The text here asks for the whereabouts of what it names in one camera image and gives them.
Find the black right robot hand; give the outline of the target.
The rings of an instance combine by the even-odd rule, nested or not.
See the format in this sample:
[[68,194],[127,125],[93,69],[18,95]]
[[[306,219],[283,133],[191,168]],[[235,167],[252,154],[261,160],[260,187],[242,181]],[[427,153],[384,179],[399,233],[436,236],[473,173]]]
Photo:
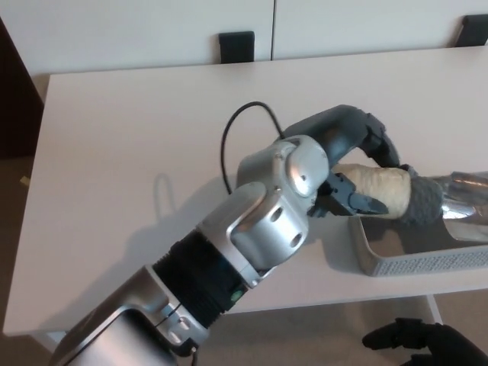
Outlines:
[[362,338],[371,350],[408,348],[429,350],[414,354],[405,365],[486,365],[487,354],[456,329],[441,323],[428,324],[420,319],[397,318]]

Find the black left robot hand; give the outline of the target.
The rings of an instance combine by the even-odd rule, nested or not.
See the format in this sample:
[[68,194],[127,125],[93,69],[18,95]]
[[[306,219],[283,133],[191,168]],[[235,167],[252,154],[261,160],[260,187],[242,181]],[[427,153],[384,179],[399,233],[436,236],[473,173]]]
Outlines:
[[[400,158],[396,147],[386,133],[386,127],[372,114],[356,107],[341,104],[314,114],[289,127],[284,137],[305,135],[323,148],[333,168],[353,149],[361,149],[382,168],[398,168]],[[388,214],[387,205],[359,192],[359,184],[342,173],[330,172],[320,185],[315,203],[308,210],[309,217],[359,214]]]

